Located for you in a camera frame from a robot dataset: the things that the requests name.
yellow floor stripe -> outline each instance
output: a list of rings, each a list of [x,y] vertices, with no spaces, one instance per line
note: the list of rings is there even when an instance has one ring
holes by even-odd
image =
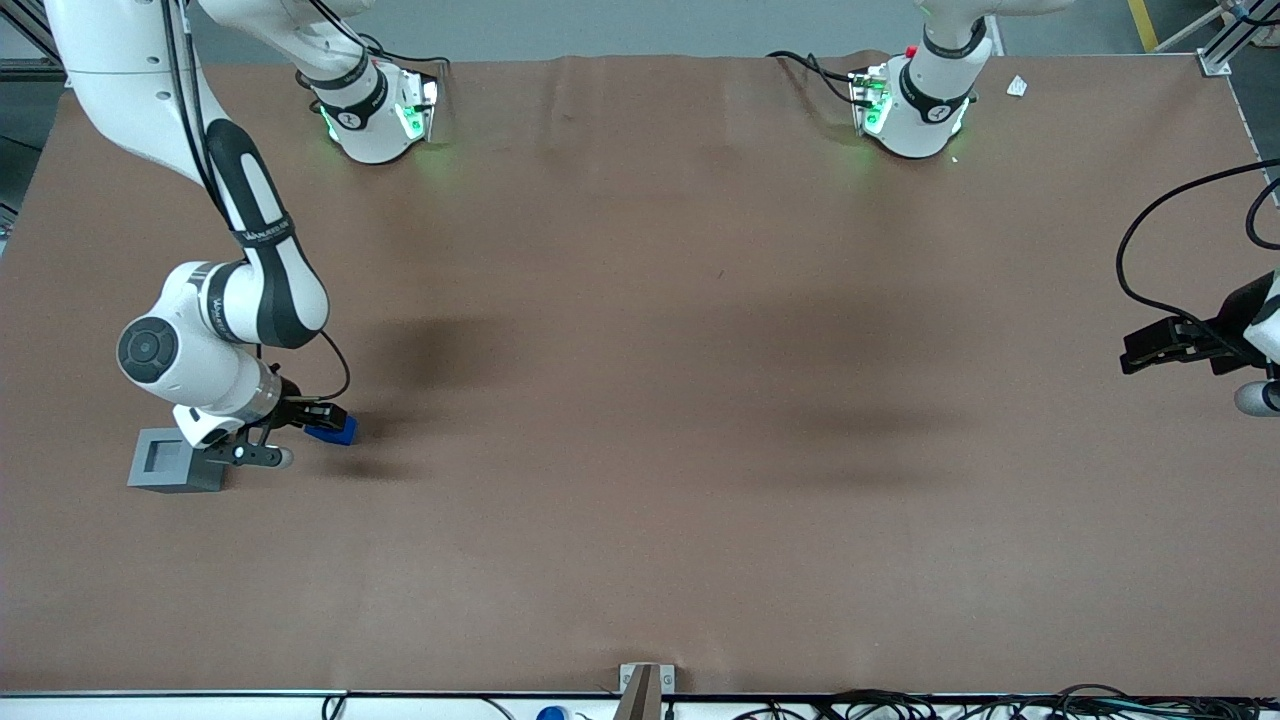
[[[1147,14],[1147,4],[1143,0],[1129,0],[1129,13],[1133,15],[1133,24],[1138,28],[1138,38],[1142,40],[1142,49],[1151,53],[1160,45],[1156,38],[1156,28],[1151,24],[1151,15]]]

black wristband label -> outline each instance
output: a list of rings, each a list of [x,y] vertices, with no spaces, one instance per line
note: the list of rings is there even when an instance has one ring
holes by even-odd
[[[307,76],[302,77],[307,77],[307,83],[311,85],[312,90],[342,90],[343,87],[347,87],[351,83],[356,82],[357,79],[360,79],[360,76],[365,74],[365,68],[367,67],[369,67],[369,51],[366,50],[360,55],[360,61],[356,63],[356,67],[352,68],[351,72],[342,76],[340,78],[314,79],[308,78]]]
[[[214,270],[214,274],[209,277],[209,291],[205,295],[205,313],[209,315],[209,325],[214,331],[214,334],[225,340],[227,342],[244,342],[236,337],[232,332],[230,324],[227,322],[227,281],[230,279],[232,273],[236,268],[243,265],[244,261],[239,263],[227,263],[225,265]]]
[[[320,106],[329,118],[342,126],[346,129],[365,129],[369,126],[369,118],[374,117],[387,101],[387,76],[381,70],[378,70],[378,87],[374,88],[369,97],[365,97],[355,105],[348,105],[347,108],[339,108],[337,105],[330,105],[328,102],[321,102]]]
[[[920,120],[931,126],[947,122],[964,105],[965,100],[969,99],[969,92],[973,91],[970,86],[969,91],[959,97],[950,100],[933,97],[932,95],[925,95],[919,87],[915,87],[915,83],[911,82],[910,70],[911,60],[908,60],[897,77],[897,83],[902,88],[902,99],[920,113]]]
[[[288,213],[283,218],[260,229],[232,231],[241,247],[270,247],[293,234],[293,218]]]
[[[964,47],[943,47],[929,40],[929,33],[925,32],[924,49],[938,58],[945,58],[947,60],[966,58],[970,53],[978,49],[978,44],[982,42],[982,38],[987,37],[987,20],[978,18],[969,29],[973,35],[969,36],[969,42]]]

blue block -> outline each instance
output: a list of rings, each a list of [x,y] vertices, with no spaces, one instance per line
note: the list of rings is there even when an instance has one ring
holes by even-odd
[[[347,415],[347,424],[340,430],[324,430],[320,428],[303,428],[308,436],[333,445],[351,445],[356,442],[356,416]]]

black cable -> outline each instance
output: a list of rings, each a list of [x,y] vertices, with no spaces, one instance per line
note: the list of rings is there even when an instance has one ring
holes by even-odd
[[[1119,691],[1119,689],[1116,689],[1116,688],[1114,688],[1111,685],[1101,685],[1101,684],[1094,684],[1094,683],[1084,683],[1084,684],[1079,684],[1079,685],[1071,685],[1071,687],[1069,687],[1069,688],[1066,688],[1066,689],[1064,689],[1064,691],[1061,691],[1061,692],[1057,693],[1059,697],[1060,697],[1060,700],[1056,703],[1055,710],[1057,710],[1057,712],[1061,715],[1062,720],[1069,720],[1071,717],[1071,715],[1073,715],[1071,702],[1073,702],[1073,698],[1075,697],[1075,693],[1078,693],[1080,691],[1102,691],[1102,692],[1106,692],[1106,693],[1111,693],[1112,696],[1128,697],[1128,696],[1125,696],[1125,693],[1123,691]],[[1108,710],[1101,708],[1096,703],[1088,702],[1088,698],[1093,698],[1093,697],[1096,697],[1096,696],[1084,696],[1085,700],[1084,700],[1084,702],[1082,702],[1083,707],[1079,707],[1078,710],[1075,710],[1074,714],[1076,716],[1079,716],[1079,715],[1092,715],[1094,717],[1110,717],[1111,715],[1115,715],[1114,711],[1108,711]]]
[[[1224,179],[1224,178],[1229,178],[1229,177],[1233,177],[1233,176],[1239,176],[1239,174],[1243,174],[1243,173],[1251,173],[1253,170],[1261,170],[1263,168],[1271,168],[1271,167],[1275,167],[1275,165],[1280,165],[1280,158],[1275,158],[1275,159],[1271,159],[1271,160],[1262,160],[1262,161],[1258,161],[1258,163],[1249,163],[1247,165],[1238,165],[1235,168],[1230,168],[1230,169],[1226,169],[1226,170],[1212,173],[1212,174],[1204,176],[1202,178],[1197,178],[1197,179],[1193,179],[1190,182],[1185,182],[1185,183],[1175,187],[1174,190],[1170,190],[1169,192],[1161,195],[1160,197],[1157,197],[1156,200],[1153,200],[1149,205],[1147,205],[1146,208],[1143,208],[1142,213],[1138,213],[1138,217],[1134,218],[1133,223],[1129,224],[1129,229],[1125,231],[1124,238],[1120,240],[1120,246],[1116,249],[1116,281],[1120,283],[1120,290],[1123,290],[1124,293],[1128,295],[1129,299],[1133,300],[1134,302],[1139,302],[1142,305],[1146,305],[1147,307],[1155,307],[1156,310],[1162,310],[1165,313],[1170,313],[1172,315],[1178,315],[1179,318],[1181,318],[1181,319],[1187,320],[1188,323],[1196,325],[1202,333],[1204,333],[1206,336],[1208,336],[1210,338],[1212,338],[1219,345],[1221,345],[1226,350],[1231,351],[1231,354],[1239,356],[1240,359],[1249,360],[1249,361],[1256,360],[1256,359],[1260,360],[1261,356],[1260,356],[1260,354],[1257,351],[1252,351],[1252,350],[1245,350],[1245,348],[1238,347],[1234,342],[1230,342],[1225,337],[1222,337],[1221,334],[1219,334],[1217,331],[1215,331],[1212,327],[1208,325],[1208,323],[1206,323],[1204,320],[1201,320],[1196,315],[1192,315],[1189,311],[1183,310],[1181,307],[1178,307],[1176,305],[1170,305],[1169,302],[1161,302],[1158,300],[1152,300],[1152,299],[1146,297],[1143,295],[1139,295],[1137,291],[1134,291],[1133,287],[1129,286],[1129,278],[1125,275],[1124,256],[1125,256],[1125,252],[1129,250],[1129,242],[1133,240],[1134,233],[1138,232],[1138,227],[1142,225],[1143,220],[1146,220],[1152,213],[1155,213],[1157,208],[1160,208],[1161,205],[1164,205],[1169,200],[1171,200],[1171,199],[1174,199],[1174,197],[1176,197],[1176,196],[1179,196],[1179,195],[1181,195],[1181,193],[1184,193],[1184,192],[1187,192],[1189,190],[1194,190],[1197,187],[1201,187],[1203,184],[1208,184],[1211,182],[1217,182],[1217,181]]]
[[[480,700],[483,700],[483,701],[488,702],[489,705],[492,705],[492,706],[497,707],[497,708],[498,708],[498,712],[502,712],[503,717],[506,717],[507,720],[516,720],[516,716],[515,716],[515,715],[512,715],[512,714],[511,714],[511,711],[509,711],[509,710],[507,710],[506,707],[503,707],[503,706],[498,705],[498,702],[497,702],[497,701],[494,701],[494,700],[490,700],[490,698],[488,698],[488,697],[483,697],[483,698],[480,698]]]
[[[891,710],[897,720],[938,720],[937,708],[933,707],[933,703],[928,698],[897,692],[876,689],[847,691],[832,694],[828,698],[828,703],[849,703],[849,707],[845,710],[846,720],[861,720],[883,708]],[[863,710],[852,715],[855,708]]]
[[[795,60],[796,63],[800,63],[800,65],[804,67],[806,70],[815,73],[819,78],[822,78],[822,82],[826,83],[827,88],[831,90],[832,95],[835,95],[836,97],[840,97],[845,102],[849,102],[850,105],[855,105],[858,108],[872,106],[872,104],[865,100],[854,100],[847,94],[842,92],[838,87],[836,87],[836,85],[831,81],[838,79],[841,82],[849,82],[849,76],[847,74],[842,76],[835,70],[828,70],[827,68],[822,67],[822,63],[818,61],[818,56],[814,55],[813,53],[801,58],[800,55],[790,50],[774,50],[773,53],[769,53],[765,56],[777,58],[780,60]]]
[[[1271,193],[1275,192],[1277,187],[1280,187],[1280,177],[1271,181],[1270,184],[1262,188],[1262,192],[1253,199],[1253,204],[1249,205],[1249,211],[1244,215],[1244,233],[1249,236],[1253,245],[1267,250],[1280,250],[1280,242],[1267,242],[1262,240],[1262,237],[1258,236],[1258,228],[1256,225],[1258,222],[1258,210],[1262,209],[1262,204],[1267,201],[1267,197],[1271,197]]]
[[[204,177],[209,178],[209,195],[214,201],[214,206],[218,208],[218,213],[223,217],[223,222],[230,227],[230,214],[227,213],[227,202],[223,201],[223,192],[218,188],[218,174],[214,168],[214,156],[209,151],[209,133],[205,129],[205,110],[202,109],[200,99],[200,72],[196,68],[196,45],[191,40],[189,26],[186,19],[183,19],[183,45],[187,47],[187,72],[191,78],[191,90],[193,94],[192,108],[196,111],[196,135],[200,137],[200,149],[204,156]]]
[[[333,711],[330,712],[329,703],[333,703]],[[320,720],[338,720],[342,715],[343,708],[347,707],[347,696],[334,696],[324,698],[320,703]]]
[[[765,58],[785,58],[787,60],[795,60],[796,63],[800,63],[812,72],[822,73],[829,77],[831,79],[840,79],[849,82],[849,76],[842,76],[835,70],[828,70],[827,68],[823,68],[822,64],[818,63],[818,56],[814,55],[813,53],[809,53],[808,56],[801,58],[799,54],[792,53],[790,50],[774,50],[773,53],[765,55]]]
[[[223,213],[223,218],[225,219],[227,213],[223,210],[221,199],[218,196],[218,191],[205,173],[204,164],[200,161],[201,151],[196,145],[196,136],[191,128],[187,94],[182,87],[182,70],[178,67],[178,40],[173,33],[173,9],[169,6],[169,3],[170,0],[161,0],[160,14],[164,18],[165,53],[169,56],[169,79],[173,82],[173,97],[178,102],[178,115],[182,118],[182,131],[187,136],[187,147],[191,150],[191,161],[196,165],[196,174],[200,176],[200,181],[205,184],[209,200]],[[196,95],[200,95],[198,88],[196,88]],[[200,129],[201,137],[204,137],[204,128]]]
[[[329,393],[329,395],[321,395],[321,396],[316,397],[315,398],[316,402],[324,402],[326,400],[333,400],[333,398],[340,396],[342,393],[347,392],[347,388],[351,387],[351,365],[347,364],[347,357],[342,354],[342,350],[338,348],[338,343],[334,342],[332,337],[329,337],[328,332],[320,331],[320,337],[323,337],[325,340],[325,342],[329,343],[329,347],[333,348],[333,354],[337,355],[338,356],[338,361],[342,363],[342,387],[338,388],[338,392],[333,392],[333,393]]]
[[[444,64],[444,65],[449,64],[449,59],[445,58],[444,55],[433,55],[430,58],[411,58],[408,55],[399,55],[397,53],[388,51],[385,47],[383,47],[383,41],[381,40],[378,40],[376,37],[374,37],[372,35],[369,35],[367,32],[357,32],[356,35],[358,35],[362,40],[365,40],[366,42],[369,42],[370,45],[372,45],[372,47],[369,47],[369,45],[366,45],[366,47],[369,47],[369,51],[372,53],[374,55],[379,56],[379,58],[390,58],[393,60],[404,60],[406,63],[440,63],[440,64]]]
[[[0,135],[0,140],[3,140],[5,142],[12,142],[12,143],[18,145],[20,147],[26,147],[27,150],[35,150],[36,152],[42,152],[45,150],[44,147],[41,147],[38,145],[32,145],[29,142],[23,142],[20,140],[18,140],[17,137],[9,137],[8,135]]]
[[[791,717],[794,720],[810,720],[809,717],[800,715],[795,710],[787,710],[786,707],[781,707],[777,703],[762,707],[759,710],[753,710],[750,712],[744,712],[737,717],[735,717],[733,720],[756,720],[756,716],[764,712],[768,712],[774,717],[777,717],[778,715],[786,715],[787,717]]]
[[[310,0],[310,3],[311,3],[311,6],[315,8],[316,12],[320,13],[324,17],[324,19],[329,20],[329,24],[332,24],[334,28],[337,28],[338,32],[340,32],[344,36],[347,36],[348,40],[351,40],[356,45],[360,45],[365,50],[367,50],[370,55],[374,55],[376,58],[392,59],[392,60],[404,60],[404,61],[408,61],[408,63],[443,63],[445,65],[449,64],[449,59],[444,58],[443,55],[438,55],[438,56],[434,56],[434,58],[413,58],[413,56],[410,56],[410,55],[399,55],[397,53],[390,53],[390,51],[388,51],[388,50],[385,50],[383,47],[383,44],[376,37],[374,37],[374,36],[371,36],[369,33],[355,32],[353,29],[351,29],[351,27],[348,27],[347,23],[342,22],[342,18],[338,15],[338,13],[333,12],[333,8],[330,8],[329,5],[326,5],[324,3],[324,0]],[[365,37],[367,37],[367,38],[370,38],[372,41],[374,47],[370,47],[365,42],[365,40],[364,40]]]
[[[1244,23],[1244,24],[1247,24],[1249,27],[1276,27],[1276,26],[1280,26],[1280,18],[1275,18],[1272,20],[1256,20],[1256,19],[1251,18],[1249,15],[1240,15],[1240,17],[1236,17],[1235,19],[1240,20],[1242,23]]]

power cord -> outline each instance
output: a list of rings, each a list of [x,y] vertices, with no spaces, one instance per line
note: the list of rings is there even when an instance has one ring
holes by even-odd
[[[179,5],[179,12],[186,13],[182,5]],[[209,142],[205,133],[204,111],[200,102],[200,83],[196,74],[195,49],[192,47],[191,35],[183,33],[191,87],[195,92],[191,109],[188,109],[187,92],[182,86],[182,69],[178,67],[178,38],[173,32],[173,8],[170,6],[170,0],[160,3],[160,13],[164,18],[165,51],[169,56],[169,79],[173,82],[173,97],[178,104],[178,115],[182,119],[183,135],[187,137],[187,147],[191,150],[191,160],[196,165],[196,174],[200,177],[200,182],[204,183],[209,200],[218,209],[227,225],[230,227],[230,218],[227,214],[227,208],[223,204],[221,193],[218,191],[218,184],[212,174],[212,161],[210,160]],[[196,115],[195,128],[192,128],[192,111]]]
[[[346,707],[347,696],[340,694],[326,697],[324,698],[324,702],[320,703],[320,720],[338,720]]]
[[[45,150],[44,147],[41,147],[38,145],[32,145],[29,142],[23,142],[20,140],[18,140],[17,137],[9,137],[8,135],[3,135],[3,133],[0,133],[0,140],[3,140],[5,142],[12,142],[12,143],[14,143],[14,145],[17,145],[19,147],[26,147],[27,150],[35,150],[36,152],[41,152],[41,151]]]
[[[1048,708],[1051,720],[1089,717],[1093,720],[1133,720],[1128,712],[1183,720],[1260,720],[1262,706],[1256,698],[1242,701],[1188,697],[1132,697],[1110,685],[1071,685],[1046,696],[1004,696],[955,720],[992,720],[997,710],[1007,708],[1009,717],[1021,720],[1028,707]]]
[[[791,717],[792,720],[810,720],[809,717],[800,715],[795,710],[787,710],[786,707],[782,707],[776,702],[769,703],[768,706],[762,707],[759,710],[751,710],[744,712],[737,717],[733,717],[733,720],[760,720],[762,716],[769,717],[769,720],[778,720],[780,717],[783,716]]]
[[[1256,19],[1251,18],[1248,14],[1243,14],[1243,15],[1235,15],[1235,19],[1240,20],[1242,23],[1244,23],[1244,24],[1247,24],[1249,27],[1275,27],[1275,26],[1280,26],[1280,18],[1275,18],[1275,19],[1271,19],[1271,20],[1256,20]]]
[[[888,691],[850,691],[831,697],[831,703],[849,703],[845,720],[864,720],[877,710],[890,708],[896,720],[938,720],[938,712],[927,698]],[[865,707],[854,715],[854,708]]]
[[[870,108],[872,106],[872,104],[868,102],[868,101],[865,101],[865,100],[854,100],[847,94],[841,92],[841,90],[838,87],[836,87],[836,85],[832,81],[833,79],[838,79],[841,82],[846,82],[847,83],[849,82],[849,76],[847,74],[840,74],[840,73],[837,73],[835,70],[828,70],[827,68],[822,67],[822,63],[818,61],[818,56],[814,55],[813,53],[809,53],[808,55],[805,55],[804,58],[801,58],[800,55],[797,55],[797,54],[795,54],[795,53],[792,53],[790,50],[774,50],[773,53],[769,53],[768,55],[765,55],[765,58],[777,58],[780,60],[795,60],[796,63],[800,63],[800,65],[804,67],[804,69],[806,69],[806,70],[809,70],[812,73],[815,73],[819,78],[822,78],[822,82],[827,85],[827,88],[829,88],[831,92],[836,97],[840,97],[845,102],[849,102],[850,105],[854,105],[854,106],[858,106],[858,108]],[[858,68],[858,69],[850,70],[850,72],[855,72],[856,73],[856,72],[861,72],[861,70],[865,70],[865,69],[867,68]]]
[[[449,64],[449,59],[443,55],[436,55],[433,58],[413,58],[411,55],[401,55],[398,53],[392,53],[384,49],[383,44],[376,37],[369,35],[367,32],[355,32],[353,29],[351,29],[351,27],[348,27],[347,23],[344,23],[342,18],[338,17],[338,13],[333,12],[333,8],[326,5],[324,0],[310,0],[310,1],[311,6],[315,8],[316,12],[324,17],[324,19],[329,20],[329,24],[337,28],[338,32],[347,36],[348,40],[367,50],[369,54],[374,55],[375,58],[384,58],[388,60],[404,60],[406,63],[440,63],[443,65]]]
[[[300,395],[297,397],[287,397],[285,400],[293,400],[301,402],[325,402],[340,397],[342,393],[347,392],[347,388],[351,387],[351,365],[347,364],[347,356],[342,354],[342,350],[338,347],[338,343],[334,342],[332,337],[329,337],[328,331],[320,331],[320,337],[323,337],[325,342],[329,343],[329,347],[333,348],[333,354],[337,355],[338,361],[342,363],[342,387],[338,388],[338,392],[330,392],[329,395]]]
[[[483,697],[480,700],[483,700],[484,702],[488,702],[489,705],[494,706],[498,710],[498,712],[502,712],[502,716],[506,717],[507,720],[516,720],[516,716],[512,715],[509,710],[507,710],[506,707],[498,705],[498,702],[494,701],[493,698]]]
[[[1253,245],[1266,250],[1280,250],[1280,242],[1267,242],[1258,236],[1258,228],[1256,227],[1258,222],[1258,210],[1262,209],[1262,204],[1267,201],[1267,197],[1270,197],[1277,187],[1280,187],[1280,177],[1271,181],[1271,184],[1265,187],[1262,192],[1253,199],[1253,204],[1249,205],[1249,211],[1244,215],[1244,233],[1249,236]]]
[[[1125,268],[1124,268],[1124,258],[1125,258],[1125,252],[1129,251],[1129,242],[1133,241],[1133,236],[1134,236],[1134,233],[1138,232],[1138,228],[1142,225],[1143,220],[1146,220],[1152,213],[1156,211],[1157,208],[1160,208],[1161,205],[1164,205],[1169,200],[1172,200],[1174,197],[1178,197],[1179,195],[1181,195],[1181,193],[1184,193],[1184,192],[1187,192],[1189,190],[1194,190],[1197,187],[1208,184],[1211,182],[1217,182],[1217,181],[1224,179],[1224,178],[1239,176],[1239,174],[1243,174],[1243,173],[1252,173],[1254,170],[1261,170],[1261,169],[1265,169],[1265,168],[1272,168],[1272,167],[1276,167],[1276,165],[1280,165],[1280,158],[1274,158],[1271,160],[1262,160],[1262,161],[1258,161],[1258,163],[1249,163],[1249,164],[1238,165],[1235,168],[1230,168],[1230,169],[1226,169],[1226,170],[1220,170],[1217,173],[1212,173],[1212,174],[1204,176],[1202,178],[1197,178],[1197,179],[1193,179],[1190,182],[1185,182],[1185,183],[1175,187],[1174,190],[1170,190],[1169,192],[1161,195],[1160,197],[1157,197],[1156,200],[1153,200],[1149,205],[1147,205],[1146,208],[1143,208],[1142,213],[1138,213],[1138,217],[1134,218],[1133,223],[1129,224],[1129,229],[1125,231],[1124,237],[1120,240],[1120,246],[1116,249],[1116,281],[1120,283],[1120,290],[1123,290],[1124,293],[1128,295],[1129,299],[1133,300],[1133,301],[1135,301],[1135,302],[1146,305],[1147,307],[1155,307],[1156,310],[1161,310],[1161,311],[1165,311],[1165,313],[1169,313],[1169,314],[1172,314],[1172,315],[1178,315],[1179,318],[1181,318],[1181,319],[1187,320],[1188,323],[1196,325],[1202,333],[1204,333],[1206,336],[1211,337],[1213,341],[1216,341],[1217,343],[1220,343],[1222,347],[1228,348],[1234,355],[1236,355],[1236,356],[1239,356],[1242,359],[1260,359],[1260,355],[1258,355],[1257,351],[1245,350],[1243,347],[1236,346],[1234,342],[1226,340],[1217,331],[1215,331],[1212,327],[1210,327],[1208,323],[1206,323],[1204,320],[1197,318],[1196,315],[1190,314],[1189,311],[1183,310],[1181,307],[1178,307],[1176,305],[1171,305],[1169,302],[1161,302],[1158,300],[1152,300],[1152,299],[1149,299],[1149,297],[1147,297],[1144,295],[1138,293],[1135,290],[1133,290],[1133,287],[1129,286],[1129,278],[1126,277]],[[1262,196],[1260,196],[1260,199],[1254,201],[1254,205],[1256,206],[1261,206],[1265,197],[1266,197],[1266,192],[1263,192]],[[1251,228],[1249,222],[1252,220],[1252,218],[1254,215],[1257,215],[1257,210],[1254,210],[1253,208],[1251,208],[1251,214],[1247,217],[1247,220],[1245,220],[1247,229]],[[1256,232],[1253,232],[1249,236],[1249,240],[1254,240],[1254,236],[1257,236]],[[1276,246],[1274,243],[1266,243],[1261,238],[1254,240],[1254,242],[1257,245],[1262,246],[1262,247],[1270,247],[1270,249],[1280,250],[1280,246]],[[966,719],[965,717],[960,717],[959,720],[966,720]]]

